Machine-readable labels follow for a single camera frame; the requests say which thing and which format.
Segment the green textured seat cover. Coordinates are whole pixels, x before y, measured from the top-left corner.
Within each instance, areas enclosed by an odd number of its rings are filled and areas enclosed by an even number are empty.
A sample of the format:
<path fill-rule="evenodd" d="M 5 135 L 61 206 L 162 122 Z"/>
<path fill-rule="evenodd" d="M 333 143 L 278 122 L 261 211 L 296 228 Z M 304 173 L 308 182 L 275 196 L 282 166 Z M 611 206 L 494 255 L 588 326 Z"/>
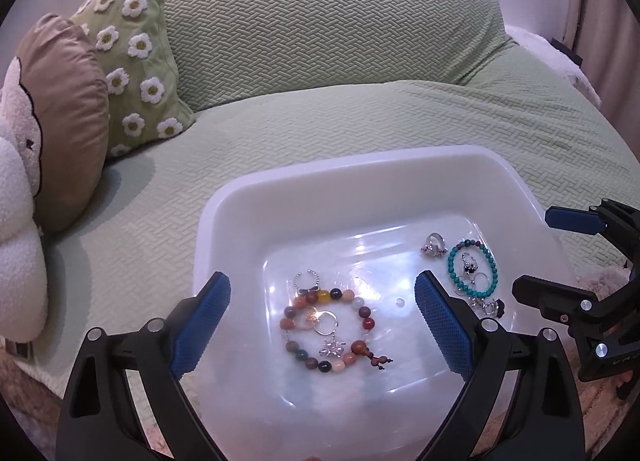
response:
<path fill-rule="evenodd" d="M 603 115 L 510 47 L 469 83 L 346 85 L 203 111 L 182 135 L 104 169 L 84 216 L 47 246 L 50 313 L 31 377 L 62 395 L 86 332 L 166 316 L 216 270 L 231 302 L 186 393 L 235 460 L 405 460 L 462 381 L 413 299 L 420 247 L 478 238 L 498 263 L 504 325 L 536 333 L 511 299 L 523 275 L 570 283 L 617 263 L 601 238 L 556 233 L 551 205 L 637 205 L 639 164 Z M 368 342 L 393 364 L 340 374 L 288 357 L 279 322 L 296 285 L 350 288 Z"/>

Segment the white fluffy plush toy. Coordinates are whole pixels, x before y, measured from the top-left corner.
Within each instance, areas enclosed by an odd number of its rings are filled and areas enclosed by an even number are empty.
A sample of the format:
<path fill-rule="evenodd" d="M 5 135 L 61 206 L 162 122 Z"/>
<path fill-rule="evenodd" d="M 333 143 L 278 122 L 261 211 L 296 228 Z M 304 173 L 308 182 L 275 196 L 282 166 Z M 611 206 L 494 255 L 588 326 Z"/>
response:
<path fill-rule="evenodd" d="M 35 222 L 42 136 L 32 97 L 13 59 L 1 89 L 1 336 L 28 343 L 48 312 L 46 263 Z"/>

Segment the white plastic tray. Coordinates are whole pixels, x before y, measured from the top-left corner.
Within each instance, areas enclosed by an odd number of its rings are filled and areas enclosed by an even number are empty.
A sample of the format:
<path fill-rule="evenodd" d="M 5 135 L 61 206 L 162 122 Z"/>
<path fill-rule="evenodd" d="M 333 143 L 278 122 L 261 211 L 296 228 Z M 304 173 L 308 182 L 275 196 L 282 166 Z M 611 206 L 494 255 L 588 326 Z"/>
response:
<path fill-rule="evenodd" d="M 229 182 L 198 224 L 193 284 L 225 273 L 231 301 L 196 369 L 203 422 L 231 460 L 412 460 L 454 403 L 452 373 L 413 296 L 416 276 L 446 282 L 443 259 L 421 247 L 483 241 L 494 255 L 502 325 L 534 334 L 537 311 L 520 305 L 523 275 L 571 285 L 558 235 L 501 156 L 474 146 L 395 150 L 271 169 Z M 354 291 L 372 311 L 364 331 L 333 303 L 337 334 L 390 357 L 342 372 L 310 371 L 285 350 L 283 311 L 297 287 Z"/>

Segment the brown round plush cushion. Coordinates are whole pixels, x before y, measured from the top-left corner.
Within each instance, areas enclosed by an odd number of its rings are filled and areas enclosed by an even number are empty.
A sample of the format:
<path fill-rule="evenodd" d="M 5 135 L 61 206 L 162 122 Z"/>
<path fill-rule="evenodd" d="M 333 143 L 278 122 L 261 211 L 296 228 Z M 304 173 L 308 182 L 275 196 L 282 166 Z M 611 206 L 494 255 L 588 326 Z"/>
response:
<path fill-rule="evenodd" d="M 59 233 L 84 213 L 102 175 L 110 124 L 105 73 L 80 25 L 53 13 L 29 29 L 16 56 L 41 136 L 35 218 Z"/>

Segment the green sofa backrest cushion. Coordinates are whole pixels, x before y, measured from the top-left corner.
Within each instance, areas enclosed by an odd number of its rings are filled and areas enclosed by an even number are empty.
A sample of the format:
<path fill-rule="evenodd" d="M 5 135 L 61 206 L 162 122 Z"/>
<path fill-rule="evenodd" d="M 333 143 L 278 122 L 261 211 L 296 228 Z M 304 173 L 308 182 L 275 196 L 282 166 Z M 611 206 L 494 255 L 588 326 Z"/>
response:
<path fill-rule="evenodd" d="M 498 0 L 165 0 L 195 111 L 337 85 L 463 85 L 510 39 Z"/>

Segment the green daisy pillow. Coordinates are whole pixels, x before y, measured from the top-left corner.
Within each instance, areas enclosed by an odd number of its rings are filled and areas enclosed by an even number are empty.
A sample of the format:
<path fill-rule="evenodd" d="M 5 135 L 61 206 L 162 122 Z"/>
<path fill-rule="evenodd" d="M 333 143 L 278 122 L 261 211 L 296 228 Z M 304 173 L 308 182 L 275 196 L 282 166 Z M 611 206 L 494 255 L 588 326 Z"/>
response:
<path fill-rule="evenodd" d="M 165 0 L 86 0 L 72 20 L 96 50 L 110 107 L 107 156 L 174 138 L 195 122 L 178 95 Z"/>

